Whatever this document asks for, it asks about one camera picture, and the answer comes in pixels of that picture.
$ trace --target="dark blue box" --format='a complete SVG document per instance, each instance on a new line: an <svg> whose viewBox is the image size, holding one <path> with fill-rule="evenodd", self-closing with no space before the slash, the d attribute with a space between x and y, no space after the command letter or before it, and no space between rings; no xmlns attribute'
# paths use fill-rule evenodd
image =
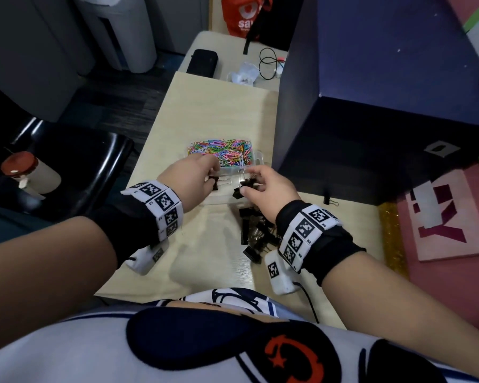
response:
<svg viewBox="0 0 479 383"><path fill-rule="evenodd" d="M446 0L305 0L272 163L298 190L377 205L478 157L479 59Z"/></svg>

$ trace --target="black wristband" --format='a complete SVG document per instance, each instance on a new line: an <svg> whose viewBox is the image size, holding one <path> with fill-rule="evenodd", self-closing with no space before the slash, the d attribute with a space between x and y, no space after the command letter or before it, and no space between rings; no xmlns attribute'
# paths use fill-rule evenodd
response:
<svg viewBox="0 0 479 383"><path fill-rule="evenodd" d="M287 203L275 220L277 233L284 236L291 221L300 211L310 205L303 200L293 200ZM365 251L365 249L354 244L352 236L344 228L335 226L326 230L312 245L303 260L302 269L307 269L309 273L313 274L316 277L316 283L321 286L330 270L358 251Z"/></svg>
<svg viewBox="0 0 479 383"><path fill-rule="evenodd" d="M120 195L110 205L86 215L106 234L117 256L117 268L135 251L149 244L158 244L155 216L143 202Z"/></svg>

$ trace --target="black chair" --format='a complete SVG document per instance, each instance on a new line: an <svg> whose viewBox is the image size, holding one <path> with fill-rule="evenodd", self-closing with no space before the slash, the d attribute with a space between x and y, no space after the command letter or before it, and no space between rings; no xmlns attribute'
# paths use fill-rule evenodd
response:
<svg viewBox="0 0 479 383"><path fill-rule="evenodd" d="M134 143L123 135L32 117L3 147L33 153L62 183L39 201L0 173L0 207L59 222L103 204Z"/></svg>

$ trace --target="table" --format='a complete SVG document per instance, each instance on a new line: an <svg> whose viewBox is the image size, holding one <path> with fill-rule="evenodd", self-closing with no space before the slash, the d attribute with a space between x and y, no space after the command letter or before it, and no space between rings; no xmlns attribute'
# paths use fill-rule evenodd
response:
<svg viewBox="0 0 479 383"><path fill-rule="evenodd" d="M257 42L251 42L248 47L248 54L243 55L243 47L245 46L245 39L237 38L236 36L224 35L218 32L203 31L200 32L192 43L192 46L186 53L186 56L179 67L180 72L186 72L188 64L192 59L193 52L196 49L208 49L215 51L218 55L217 69L214 72L214 78L221 81L227 80L227 75L231 72L237 72L243 62L253 63L259 66L259 53L267 46ZM279 49L274 49L277 57L286 58L287 52ZM262 56L273 56L272 51L264 51ZM261 64L260 70L266 77L273 75L275 69L274 64ZM278 91L280 84L279 78L273 78L265 81L261 76L254 82L255 87Z"/></svg>
<svg viewBox="0 0 479 383"><path fill-rule="evenodd" d="M278 93L266 89L177 72L128 185L155 179L168 165L185 155L185 147L206 137L248 138L272 161ZM322 197L300 193L307 202ZM325 206L339 217L354 240L378 259L383 258L377 207L338 200ZM276 296L264 264L252 264L243 255L240 219L228 205L199 206L185 215L183 227L169 238L170 248L146 275L123 265L98 295L148 302L179 298L202 290L242 286L263 293L313 321L303 292ZM312 275L302 271L320 322L344 327Z"/></svg>

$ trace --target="red bag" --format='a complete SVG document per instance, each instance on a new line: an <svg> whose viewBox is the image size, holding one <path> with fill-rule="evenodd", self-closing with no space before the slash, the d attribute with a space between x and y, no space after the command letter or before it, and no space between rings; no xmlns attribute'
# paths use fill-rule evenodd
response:
<svg viewBox="0 0 479 383"><path fill-rule="evenodd" d="M261 6L269 11L273 0L222 0L222 12L227 24L229 34L232 36L246 37Z"/></svg>

